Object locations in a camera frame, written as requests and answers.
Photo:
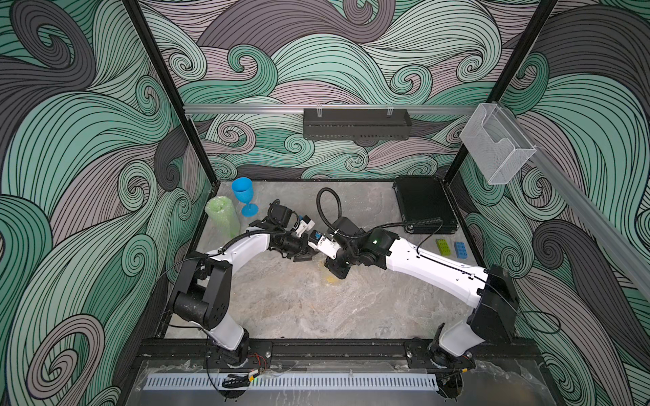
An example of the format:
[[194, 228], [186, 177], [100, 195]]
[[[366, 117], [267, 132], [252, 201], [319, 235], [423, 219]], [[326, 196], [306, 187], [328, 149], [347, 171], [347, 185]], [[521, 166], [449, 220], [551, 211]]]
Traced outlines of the black frame post left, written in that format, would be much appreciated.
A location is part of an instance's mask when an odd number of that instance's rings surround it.
[[164, 88], [164, 91], [169, 98], [172, 109], [174, 110], [174, 113], [186, 134], [186, 138], [189, 140], [189, 143], [198, 158], [199, 164], [201, 164], [201, 167], [206, 174], [209, 183], [211, 186], [219, 186], [220, 181], [213, 171], [213, 167], [208, 158], [208, 154], [203, 148], [201, 138], [196, 129], [196, 125], [194, 125], [192, 120], [186, 116], [184, 103], [182, 102], [179, 91], [174, 84], [172, 76], [164, 62], [164, 58], [157, 45], [157, 42], [154, 39], [152, 30], [147, 24], [147, 19], [142, 11], [140, 3], [135, 0], [124, 0], [123, 5], [125, 6], [131, 23], [134, 26], [138, 37], [140, 38], [140, 42], [142, 43], [157, 76], [162, 81], [162, 87]]

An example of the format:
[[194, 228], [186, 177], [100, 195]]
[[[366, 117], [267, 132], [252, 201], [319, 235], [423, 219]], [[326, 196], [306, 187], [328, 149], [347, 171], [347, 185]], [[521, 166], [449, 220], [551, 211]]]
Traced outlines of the black frame post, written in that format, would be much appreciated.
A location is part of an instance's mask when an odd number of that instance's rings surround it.
[[[535, 12], [533, 13], [533, 16], [531, 17], [531, 20], [526, 26], [526, 29], [521, 33], [520, 40], [516, 42], [516, 47], [513, 54], [510, 56], [504, 70], [499, 76], [496, 85], [489, 93], [489, 96], [487, 97], [487, 101], [485, 103], [498, 103], [501, 105], [500, 101], [504, 97], [506, 90], [508, 89], [511, 82], [516, 77], [516, 74], [521, 69], [521, 66], [523, 66], [525, 59], [531, 52], [534, 43], [538, 39], [556, 4], [557, 3], [555, 1], [541, 1], [538, 4]], [[467, 157], [471, 156], [462, 143], [462, 146], [457, 153], [455, 160], [453, 160], [449, 170], [443, 178], [444, 184], [452, 184], [455, 177], [460, 172], [460, 168]]]
[[138, 37], [140, 38], [140, 42], [142, 43], [157, 76], [162, 81], [162, 87], [164, 88], [164, 91], [169, 98], [172, 109], [174, 110], [174, 113], [186, 134], [186, 138], [189, 140], [189, 143], [198, 158], [199, 164], [201, 164], [201, 167], [206, 174], [209, 183], [211, 186], [219, 186], [220, 181], [213, 171], [213, 167], [208, 158], [208, 154], [203, 148], [201, 138], [196, 129], [196, 125], [194, 125], [192, 120], [186, 116], [184, 103], [182, 102], [179, 91], [174, 84], [172, 76], [164, 62], [164, 58], [157, 45], [157, 42], [154, 39], [152, 30], [147, 24], [147, 19], [142, 11], [140, 3], [135, 0], [124, 0], [123, 5], [125, 6], [131, 23], [134, 26]]

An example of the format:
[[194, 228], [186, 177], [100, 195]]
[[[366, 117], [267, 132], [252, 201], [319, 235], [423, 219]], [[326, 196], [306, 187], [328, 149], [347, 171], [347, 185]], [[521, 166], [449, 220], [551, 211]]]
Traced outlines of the black frame post right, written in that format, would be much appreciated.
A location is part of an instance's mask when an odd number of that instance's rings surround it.
[[[531, 20], [526, 26], [526, 29], [521, 33], [520, 40], [516, 42], [516, 47], [513, 54], [510, 56], [504, 70], [499, 76], [496, 85], [489, 93], [489, 96], [487, 97], [487, 101], [485, 103], [498, 103], [501, 105], [500, 101], [504, 97], [506, 90], [508, 89], [511, 82], [516, 77], [516, 74], [521, 69], [521, 66], [523, 66], [525, 59], [531, 52], [534, 43], [538, 39], [556, 4], [557, 3], [555, 1], [541, 1], [538, 4], [535, 12], [533, 13], [533, 16], [531, 17]], [[471, 156], [462, 143], [462, 146], [457, 153], [455, 160], [453, 160], [449, 170], [443, 178], [444, 184], [452, 184], [455, 177], [460, 172], [460, 168], [467, 157]]]

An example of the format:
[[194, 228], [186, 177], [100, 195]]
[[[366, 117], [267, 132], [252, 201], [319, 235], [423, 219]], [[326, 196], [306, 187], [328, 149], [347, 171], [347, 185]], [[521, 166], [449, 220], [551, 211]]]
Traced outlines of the blue plastic wine glass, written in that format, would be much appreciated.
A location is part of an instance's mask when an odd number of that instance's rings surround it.
[[232, 183], [231, 189], [237, 201], [244, 205], [241, 209], [241, 214], [245, 218], [256, 216], [258, 206], [252, 202], [254, 197], [252, 181], [248, 178], [238, 178]]

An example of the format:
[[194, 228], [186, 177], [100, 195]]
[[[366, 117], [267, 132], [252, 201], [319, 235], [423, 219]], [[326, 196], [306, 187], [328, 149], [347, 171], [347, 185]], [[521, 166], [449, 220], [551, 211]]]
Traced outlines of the black wall tray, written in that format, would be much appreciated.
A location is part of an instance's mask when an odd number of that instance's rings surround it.
[[407, 140], [413, 123], [399, 108], [305, 108], [303, 135], [307, 140], [352, 140], [369, 144]]

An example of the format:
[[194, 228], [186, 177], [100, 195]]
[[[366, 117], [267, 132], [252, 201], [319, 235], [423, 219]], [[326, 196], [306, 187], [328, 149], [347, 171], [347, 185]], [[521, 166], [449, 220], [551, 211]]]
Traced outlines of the black hard case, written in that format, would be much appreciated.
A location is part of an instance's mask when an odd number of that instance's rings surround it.
[[459, 223], [450, 200], [438, 178], [400, 176], [394, 180], [394, 192], [406, 233], [454, 234]]

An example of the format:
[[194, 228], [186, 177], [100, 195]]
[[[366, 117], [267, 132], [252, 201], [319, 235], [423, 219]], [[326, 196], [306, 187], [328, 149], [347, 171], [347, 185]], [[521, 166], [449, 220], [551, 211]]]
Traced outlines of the clear acrylic wall box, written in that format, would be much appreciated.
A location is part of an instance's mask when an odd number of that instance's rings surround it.
[[488, 184], [508, 184], [536, 152], [515, 115], [498, 103], [482, 103], [460, 139]]

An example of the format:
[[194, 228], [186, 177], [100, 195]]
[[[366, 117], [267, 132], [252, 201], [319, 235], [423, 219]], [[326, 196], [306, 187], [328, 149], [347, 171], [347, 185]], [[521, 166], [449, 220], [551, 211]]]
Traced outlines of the blue toy brick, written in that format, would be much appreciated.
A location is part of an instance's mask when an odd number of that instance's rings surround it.
[[455, 255], [459, 259], [467, 259], [468, 258], [468, 252], [467, 252], [467, 247], [463, 242], [460, 241], [455, 241], [454, 242], [454, 249], [455, 249]]

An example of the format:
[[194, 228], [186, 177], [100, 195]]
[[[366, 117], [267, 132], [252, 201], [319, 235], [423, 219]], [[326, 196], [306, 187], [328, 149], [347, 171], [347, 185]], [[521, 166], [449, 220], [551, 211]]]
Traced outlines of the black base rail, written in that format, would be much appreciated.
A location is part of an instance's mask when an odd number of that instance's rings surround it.
[[210, 368], [245, 368], [250, 365], [280, 369], [300, 361], [396, 361], [411, 369], [434, 370], [440, 365], [461, 365], [492, 359], [539, 360], [541, 353], [530, 339], [517, 338], [510, 344], [482, 343], [457, 361], [435, 355], [434, 345], [422, 338], [397, 339], [308, 339], [251, 338], [246, 349], [236, 353], [221, 350], [206, 338], [145, 340], [137, 360], [196, 360]]

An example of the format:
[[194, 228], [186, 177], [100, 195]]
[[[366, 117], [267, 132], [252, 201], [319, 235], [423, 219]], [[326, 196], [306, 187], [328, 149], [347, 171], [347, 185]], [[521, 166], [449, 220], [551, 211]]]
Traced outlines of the green toy brick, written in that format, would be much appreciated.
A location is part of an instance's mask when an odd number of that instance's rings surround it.
[[450, 246], [445, 239], [436, 239], [438, 251], [442, 256], [451, 256]]

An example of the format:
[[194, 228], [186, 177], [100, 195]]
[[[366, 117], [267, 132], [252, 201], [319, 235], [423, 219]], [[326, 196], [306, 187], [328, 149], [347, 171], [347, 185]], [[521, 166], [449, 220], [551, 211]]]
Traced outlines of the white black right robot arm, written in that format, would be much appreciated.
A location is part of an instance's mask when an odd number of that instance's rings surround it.
[[469, 311], [452, 326], [438, 328], [429, 345], [432, 362], [445, 370], [469, 370], [472, 350], [482, 343], [511, 343], [519, 316], [519, 299], [511, 277], [501, 267], [490, 269], [456, 262], [424, 250], [384, 228], [355, 229], [341, 218], [327, 233], [312, 231], [308, 244], [326, 255], [326, 267], [340, 279], [353, 265], [399, 272], [459, 299]]

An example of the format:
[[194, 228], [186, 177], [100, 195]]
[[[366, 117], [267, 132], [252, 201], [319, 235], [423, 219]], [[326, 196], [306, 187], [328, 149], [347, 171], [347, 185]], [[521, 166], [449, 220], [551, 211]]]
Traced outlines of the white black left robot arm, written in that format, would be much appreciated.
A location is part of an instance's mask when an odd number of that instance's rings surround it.
[[315, 227], [309, 216], [299, 216], [273, 201], [262, 220], [213, 253], [195, 253], [182, 265], [167, 309], [205, 333], [229, 365], [242, 365], [249, 352], [250, 334], [229, 314], [232, 279], [251, 259], [265, 251], [278, 252], [294, 262], [309, 261], [316, 250], [308, 244]]

